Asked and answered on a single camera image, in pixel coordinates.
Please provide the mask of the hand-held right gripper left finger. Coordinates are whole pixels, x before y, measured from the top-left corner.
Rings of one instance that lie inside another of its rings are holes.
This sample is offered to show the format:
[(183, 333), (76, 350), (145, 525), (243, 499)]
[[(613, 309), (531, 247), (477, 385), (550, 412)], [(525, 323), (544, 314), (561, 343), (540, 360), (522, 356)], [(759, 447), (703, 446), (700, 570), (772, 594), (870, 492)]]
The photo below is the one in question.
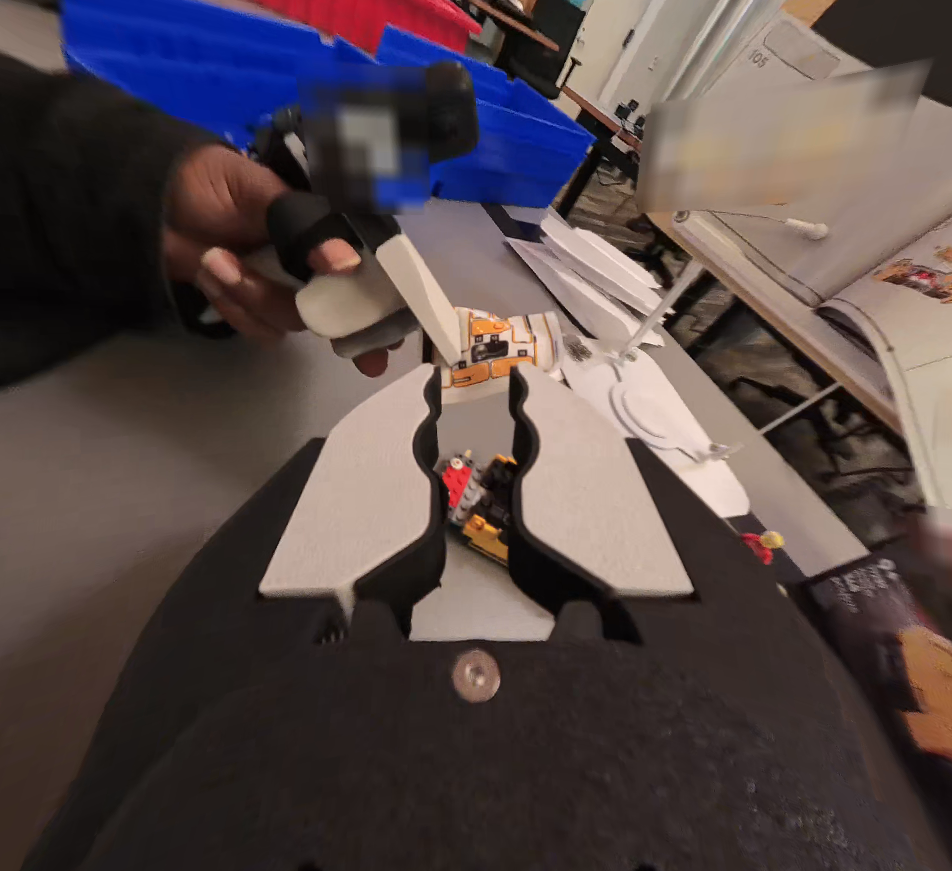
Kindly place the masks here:
[(405, 636), (446, 567), (446, 490), (435, 473), (440, 372), (421, 365), (335, 425), (261, 579), (267, 599), (334, 601), (346, 620), (383, 603)]

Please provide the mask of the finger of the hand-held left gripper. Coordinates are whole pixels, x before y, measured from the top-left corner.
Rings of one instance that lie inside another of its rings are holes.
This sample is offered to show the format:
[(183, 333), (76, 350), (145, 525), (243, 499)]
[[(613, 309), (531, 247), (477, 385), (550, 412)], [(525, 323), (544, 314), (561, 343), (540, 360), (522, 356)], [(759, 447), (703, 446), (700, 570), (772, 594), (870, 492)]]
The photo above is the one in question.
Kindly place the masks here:
[(446, 364), (460, 362), (463, 341), (456, 309), (409, 236), (391, 236), (374, 255)]

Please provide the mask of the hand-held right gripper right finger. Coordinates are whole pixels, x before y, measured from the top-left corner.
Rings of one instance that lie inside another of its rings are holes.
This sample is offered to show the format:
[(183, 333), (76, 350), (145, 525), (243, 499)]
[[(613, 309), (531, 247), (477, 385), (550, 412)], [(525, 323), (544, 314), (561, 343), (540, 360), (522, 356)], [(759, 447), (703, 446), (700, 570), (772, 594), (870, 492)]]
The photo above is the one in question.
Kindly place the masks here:
[(694, 586), (623, 434), (531, 364), (509, 377), (514, 420), (508, 572), (557, 617), (592, 607), (610, 639), (639, 639), (626, 603)]

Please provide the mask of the lego sticker sheet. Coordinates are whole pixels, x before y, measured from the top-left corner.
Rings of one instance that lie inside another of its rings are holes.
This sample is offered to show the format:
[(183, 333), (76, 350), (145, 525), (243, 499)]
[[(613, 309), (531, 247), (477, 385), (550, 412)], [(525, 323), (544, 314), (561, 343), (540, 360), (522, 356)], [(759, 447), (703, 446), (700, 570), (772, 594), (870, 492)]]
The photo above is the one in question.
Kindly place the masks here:
[(537, 366), (557, 382), (565, 380), (562, 365), (564, 333), (556, 311), (501, 317), (489, 311), (456, 307), (461, 354), (447, 363), (434, 354), (440, 368), (443, 406), (466, 404), (507, 394), (511, 369)]

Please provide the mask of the yellow lego car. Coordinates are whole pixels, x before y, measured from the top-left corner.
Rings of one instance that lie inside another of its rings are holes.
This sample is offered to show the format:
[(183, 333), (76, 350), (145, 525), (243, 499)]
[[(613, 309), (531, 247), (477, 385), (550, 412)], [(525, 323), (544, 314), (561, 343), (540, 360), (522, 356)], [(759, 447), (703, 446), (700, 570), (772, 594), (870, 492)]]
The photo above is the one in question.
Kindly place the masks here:
[(467, 450), (440, 462), (437, 471), (447, 492), (447, 522), (472, 550), (508, 568), (517, 461), (497, 454), (489, 462), (479, 464)]

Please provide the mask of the person's left forearm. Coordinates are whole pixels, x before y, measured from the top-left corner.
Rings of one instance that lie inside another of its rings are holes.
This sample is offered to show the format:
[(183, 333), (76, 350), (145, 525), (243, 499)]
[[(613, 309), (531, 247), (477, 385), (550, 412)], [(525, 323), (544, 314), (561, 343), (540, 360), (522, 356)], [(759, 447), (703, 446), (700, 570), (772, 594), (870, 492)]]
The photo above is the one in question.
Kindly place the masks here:
[(218, 143), (109, 83), (2, 56), (3, 389), (174, 318), (167, 192)]

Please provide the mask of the dark lego set box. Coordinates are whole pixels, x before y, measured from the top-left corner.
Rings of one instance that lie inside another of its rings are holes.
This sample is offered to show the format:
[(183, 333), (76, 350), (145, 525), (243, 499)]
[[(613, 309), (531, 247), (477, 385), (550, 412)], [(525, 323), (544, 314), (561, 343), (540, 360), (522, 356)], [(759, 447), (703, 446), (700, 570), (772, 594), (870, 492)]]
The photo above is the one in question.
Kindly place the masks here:
[(915, 753), (951, 761), (951, 644), (885, 555), (809, 578), (827, 639)]

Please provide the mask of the person's left hand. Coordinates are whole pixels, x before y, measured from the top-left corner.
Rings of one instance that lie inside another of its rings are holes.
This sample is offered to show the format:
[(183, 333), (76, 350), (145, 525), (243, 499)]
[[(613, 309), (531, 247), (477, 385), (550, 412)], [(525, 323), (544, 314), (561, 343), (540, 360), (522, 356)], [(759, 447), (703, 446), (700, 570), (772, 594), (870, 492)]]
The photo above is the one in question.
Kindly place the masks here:
[(226, 147), (190, 153), (167, 189), (163, 262), (233, 330), (258, 342), (304, 331), (295, 292), (244, 259), (268, 245), (267, 212), (291, 192), (271, 170)]

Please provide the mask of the white stand with metal poles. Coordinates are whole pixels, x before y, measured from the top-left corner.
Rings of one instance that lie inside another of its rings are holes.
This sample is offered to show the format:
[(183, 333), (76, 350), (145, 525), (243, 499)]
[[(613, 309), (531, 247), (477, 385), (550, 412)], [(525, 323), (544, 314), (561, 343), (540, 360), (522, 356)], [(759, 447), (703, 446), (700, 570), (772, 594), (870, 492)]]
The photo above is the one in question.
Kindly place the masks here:
[(744, 486), (727, 457), (736, 449), (713, 441), (647, 352), (649, 335), (698, 280), (703, 268), (689, 261), (660, 305), (620, 348), (591, 340), (601, 352), (584, 367), (563, 373), (568, 387), (587, 400), (625, 436), (644, 442), (717, 515), (724, 520), (750, 514)]

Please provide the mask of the white paper scrap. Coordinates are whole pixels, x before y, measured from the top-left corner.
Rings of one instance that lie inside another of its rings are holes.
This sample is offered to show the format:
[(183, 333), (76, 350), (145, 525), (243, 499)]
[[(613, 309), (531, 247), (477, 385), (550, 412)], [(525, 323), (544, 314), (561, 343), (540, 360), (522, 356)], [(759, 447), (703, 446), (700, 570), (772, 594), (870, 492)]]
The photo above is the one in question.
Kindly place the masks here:
[(506, 243), (585, 333), (613, 348), (633, 337), (660, 305), (660, 284), (600, 235), (548, 211), (516, 222)]

